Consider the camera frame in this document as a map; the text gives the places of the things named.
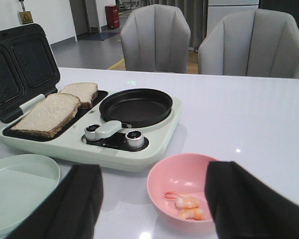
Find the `peeled shrimp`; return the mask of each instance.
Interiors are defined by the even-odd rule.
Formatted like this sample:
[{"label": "peeled shrimp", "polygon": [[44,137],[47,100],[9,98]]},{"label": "peeled shrimp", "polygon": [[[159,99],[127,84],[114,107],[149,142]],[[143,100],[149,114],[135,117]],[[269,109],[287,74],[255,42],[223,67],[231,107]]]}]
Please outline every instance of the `peeled shrimp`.
[{"label": "peeled shrimp", "polygon": [[204,211],[200,208],[187,208],[179,211],[178,215],[183,219],[205,220]]},{"label": "peeled shrimp", "polygon": [[164,193],[164,197],[169,199],[176,199],[176,206],[178,208],[188,209],[198,207],[198,201],[189,194],[166,192]]}]

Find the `table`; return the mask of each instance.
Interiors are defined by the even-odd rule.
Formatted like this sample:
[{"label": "table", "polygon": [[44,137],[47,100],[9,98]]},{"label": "table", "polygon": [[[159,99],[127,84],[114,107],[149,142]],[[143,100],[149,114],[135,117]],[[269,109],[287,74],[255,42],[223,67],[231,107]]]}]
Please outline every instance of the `table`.
[{"label": "table", "polygon": [[[164,157],[195,152],[236,161],[299,205],[299,79],[59,70],[59,90],[92,81],[100,90],[153,88],[181,99],[182,115]],[[0,159],[23,153],[0,141]],[[55,161],[64,177],[73,163]],[[187,234],[166,225],[147,195],[147,174],[102,168],[104,200],[95,238],[217,238],[216,232]]]}]

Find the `sandwich maker lid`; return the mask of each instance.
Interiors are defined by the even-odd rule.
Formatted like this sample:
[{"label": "sandwich maker lid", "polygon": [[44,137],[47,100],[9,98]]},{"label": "sandwich maker lid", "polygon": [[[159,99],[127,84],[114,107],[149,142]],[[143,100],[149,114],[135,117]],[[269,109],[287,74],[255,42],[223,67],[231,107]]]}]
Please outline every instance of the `sandwich maker lid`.
[{"label": "sandwich maker lid", "polygon": [[0,31],[0,120],[23,115],[32,98],[57,92],[60,73],[42,27],[36,23]]}]

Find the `toast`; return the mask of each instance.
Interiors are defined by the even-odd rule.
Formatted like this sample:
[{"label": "toast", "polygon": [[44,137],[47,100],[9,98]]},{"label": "toast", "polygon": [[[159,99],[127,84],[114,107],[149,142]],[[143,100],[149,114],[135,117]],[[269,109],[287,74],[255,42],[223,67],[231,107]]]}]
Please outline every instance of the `toast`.
[{"label": "toast", "polygon": [[98,96],[98,85],[92,82],[73,83],[64,87],[60,93],[68,93],[80,98],[81,109],[91,109]]},{"label": "toast", "polygon": [[50,94],[22,118],[11,130],[19,133],[54,137],[73,119],[81,105],[80,99],[71,94]]}]

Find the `silver knob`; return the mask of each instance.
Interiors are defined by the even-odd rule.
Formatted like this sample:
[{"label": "silver knob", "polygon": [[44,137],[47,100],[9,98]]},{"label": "silver knob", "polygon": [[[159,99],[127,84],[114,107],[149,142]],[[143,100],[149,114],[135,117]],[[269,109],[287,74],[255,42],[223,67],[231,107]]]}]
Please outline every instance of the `silver knob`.
[{"label": "silver knob", "polygon": [[100,140],[99,138],[96,137],[96,134],[95,134],[95,130],[100,127],[99,125],[97,124],[92,124],[92,125],[89,125],[85,128],[84,130],[84,134],[85,134],[85,138],[87,141],[97,141],[97,140]]},{"label": "silver knob", "polygon": [[141,131],[132,130],[125,134],[125,139],[130,148],[140,148],[144,145],[144,136]]}]

